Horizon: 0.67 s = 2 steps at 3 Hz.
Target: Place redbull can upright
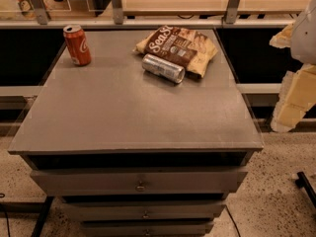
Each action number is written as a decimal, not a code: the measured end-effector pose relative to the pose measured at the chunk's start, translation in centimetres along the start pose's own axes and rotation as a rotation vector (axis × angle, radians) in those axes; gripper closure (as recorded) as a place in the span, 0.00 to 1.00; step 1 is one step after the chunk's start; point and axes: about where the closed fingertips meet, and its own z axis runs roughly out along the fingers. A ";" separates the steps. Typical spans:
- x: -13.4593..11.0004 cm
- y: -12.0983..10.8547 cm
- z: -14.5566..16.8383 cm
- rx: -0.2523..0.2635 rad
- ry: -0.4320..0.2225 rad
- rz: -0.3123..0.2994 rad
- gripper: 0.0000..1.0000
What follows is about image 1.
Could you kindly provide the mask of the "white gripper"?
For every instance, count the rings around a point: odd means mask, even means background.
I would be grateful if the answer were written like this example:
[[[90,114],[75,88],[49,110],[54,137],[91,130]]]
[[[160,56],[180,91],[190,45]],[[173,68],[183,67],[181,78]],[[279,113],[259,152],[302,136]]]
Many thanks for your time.
[[[294,59],[309,63],[296,72],[287,71],[282,79],[271,128],[288,132],[316,105],[316,0],[308,3],[294,25],[289,24],[274,35],[270,46],[290,47]]]

